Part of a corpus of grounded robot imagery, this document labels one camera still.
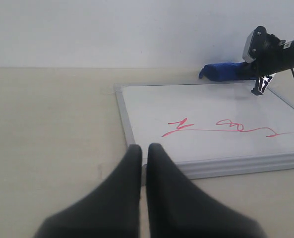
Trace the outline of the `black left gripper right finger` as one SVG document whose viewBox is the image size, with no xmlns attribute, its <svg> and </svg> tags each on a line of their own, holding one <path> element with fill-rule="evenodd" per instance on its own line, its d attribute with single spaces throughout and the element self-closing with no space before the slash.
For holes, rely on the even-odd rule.
<svg viewBox="0 0 294 238">
<path fill-rule="evenodd" d="M 150 144 L 146 195 L 152 238 L 265 238 L 259 223 L 192 183 L 161 144 Z"/>
</svg>

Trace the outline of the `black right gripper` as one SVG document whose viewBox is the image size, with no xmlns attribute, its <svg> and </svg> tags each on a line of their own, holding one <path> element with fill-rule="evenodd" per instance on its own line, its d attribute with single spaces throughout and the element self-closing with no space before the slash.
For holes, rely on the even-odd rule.
<svg viewBox="0 0 294 238">
<path fill-rule="evenodd" d="M 274 34 L 267 33 L 264 26 L 257 26 L 253 32 L 250 52 L 255 59 L 252 69 L 257 73 L 258 79 L 251 90 L 254 95 L 263 95 L 275 73 L 285 70 L 283 61 L 283 46 L 285 40 Z"/>
</svg>

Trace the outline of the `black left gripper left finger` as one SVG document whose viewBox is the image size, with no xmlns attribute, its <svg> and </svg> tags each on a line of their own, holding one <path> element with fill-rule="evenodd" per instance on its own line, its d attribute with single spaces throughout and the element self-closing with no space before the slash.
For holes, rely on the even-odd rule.
<svg viewBox="0 0 294 238">
<path fill-rule="evenodd" d="M 130 145 L 114 171 L 95 190 L 48 217 L 36 238 L 137 238 L 142 150 Z"/>
</svg>

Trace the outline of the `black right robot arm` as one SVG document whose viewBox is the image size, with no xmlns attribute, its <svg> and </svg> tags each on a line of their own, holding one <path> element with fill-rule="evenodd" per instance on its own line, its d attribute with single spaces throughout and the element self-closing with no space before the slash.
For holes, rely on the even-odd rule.
<svg viewBox="0 0 294 238">
<path fill-rule="evenodd" d="M 251 69 L 256 76 L 254 95 L 264 94 L 276 73 L 290 70 L 294 79 L 294 40 L 286 42 L 258 26 L 249 43 L 247 55 L 253 60 Z"/>
</svg>

